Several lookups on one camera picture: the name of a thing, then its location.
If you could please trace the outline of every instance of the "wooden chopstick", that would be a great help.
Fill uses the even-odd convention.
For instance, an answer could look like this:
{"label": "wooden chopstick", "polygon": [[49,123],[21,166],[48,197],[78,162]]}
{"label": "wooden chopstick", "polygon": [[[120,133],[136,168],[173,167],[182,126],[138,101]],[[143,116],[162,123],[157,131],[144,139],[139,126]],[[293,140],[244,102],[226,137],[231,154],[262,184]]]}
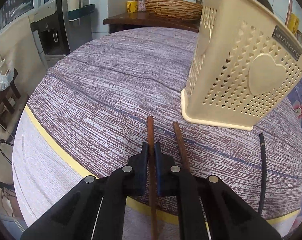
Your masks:
{"label": "wooden chopstick", "polygon": [[183,166],[184,169],[190,171],[187,151],[186,151],[186,147],[184,145],[184,141],[183,141],[183,137],[182,137],[182,133],[181,133],[181,130],[180,130],[179,123],[178,122],[173,122],[172,124],[173,124],[175,137],[177,139],[178,148],[179,148],[179,151],[180,151],[180,154],[181,154],[182,166]]}
{"label": "wooden chopstick", "polygon": [[147,117],[147,132],[149,144],[149,206],[151,208],[151,239],[157,240],[157,218],[156,218],[156,184],[155,184],[155,156],[154,156],[154,131],[153,117]]}

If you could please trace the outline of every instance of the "tablecloth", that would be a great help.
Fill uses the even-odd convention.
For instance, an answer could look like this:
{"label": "tablecloth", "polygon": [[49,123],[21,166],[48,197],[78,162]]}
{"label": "tablecloth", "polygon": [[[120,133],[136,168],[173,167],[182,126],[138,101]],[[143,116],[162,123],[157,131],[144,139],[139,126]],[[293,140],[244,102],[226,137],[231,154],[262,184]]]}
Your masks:
{"label": "tablecloth", "polygon": [[[197,33],[140,28],[91,41],[59,61],[24,110],[13,149],[22,214],[32,224],[85,175],[108,176],[141,151],[146,120],[155,140],[181,165],[178,121],[191,172],[219,176],[255,210],[261,185],[259,133],[267,152],[262,216],[285,235],[302,200],[302,132],[285,98],[252,131],[198,125],[181,116]],[[123,239],[150,239],[147,194],[127,199]],[[176,199],[158,198],[160,239],[178,239]]]}

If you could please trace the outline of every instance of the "heart-shaped emblem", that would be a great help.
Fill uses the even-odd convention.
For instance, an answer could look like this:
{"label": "heart-shaped emblem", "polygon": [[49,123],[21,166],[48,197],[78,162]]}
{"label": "heart-shaped emblem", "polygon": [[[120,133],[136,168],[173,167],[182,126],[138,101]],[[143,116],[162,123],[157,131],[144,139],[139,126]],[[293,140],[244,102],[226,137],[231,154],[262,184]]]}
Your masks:
{"label": "heart-shaped emblem", "polygon": [[285,66],[276,64],[270,54],[259,54],[250,64],[250,92],[254,96],[269,92],[280,87],[285,77]]}
{"label": "heart-shaped emblem", "polygon": [[211,29],[201,24],[199,29],[197,54],[203,56],[205,54],[211,40]]}

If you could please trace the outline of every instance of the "cup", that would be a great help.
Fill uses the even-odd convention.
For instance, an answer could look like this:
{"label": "cup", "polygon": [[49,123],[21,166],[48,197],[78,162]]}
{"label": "cup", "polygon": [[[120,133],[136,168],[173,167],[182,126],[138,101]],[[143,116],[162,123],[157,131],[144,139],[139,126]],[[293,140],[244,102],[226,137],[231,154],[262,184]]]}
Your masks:
{"label": "cup", "polygon": [[146,4],[144,0],[141,0],[138,2],[138,11],[139,12],[145,12],[146,11]]}
{"label": "cup", "polygon": [[138,1],[127,1],[127,12],[137,12]]}

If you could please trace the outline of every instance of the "wooden stool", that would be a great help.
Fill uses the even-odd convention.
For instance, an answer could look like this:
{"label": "wooden stool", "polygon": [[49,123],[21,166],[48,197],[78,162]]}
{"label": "wooden stool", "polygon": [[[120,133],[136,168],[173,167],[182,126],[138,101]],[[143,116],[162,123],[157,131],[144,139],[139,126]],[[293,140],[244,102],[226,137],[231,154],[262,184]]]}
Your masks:
{"label": "wooden stool", "polygon": [[[14,80],[16,79],[18,75],[18,72],[16,69],[14,69],[14,74],[13,74],[13,79],[10,83],[10,85],[3,91],[0,91],[0,105],[1,103],[3,102],[5,107],[8,109],[8,111],[10,112],[10,114],[13,114],[14,113],[14,108],[11,106],[11,104],[9,103],[8,99],[6,98],[6,95],[8,93],[8,91],[10,90],[10,88],[12,89],[14,95],[17,97],[17,98],[20,98],[21,95],[17,89],[17,87],[15,86],[14,84]],[[4,123],[4,121],[0,118],[0,124],[4,127],[4,128],[7,128],[7,125],[6,123]]]}

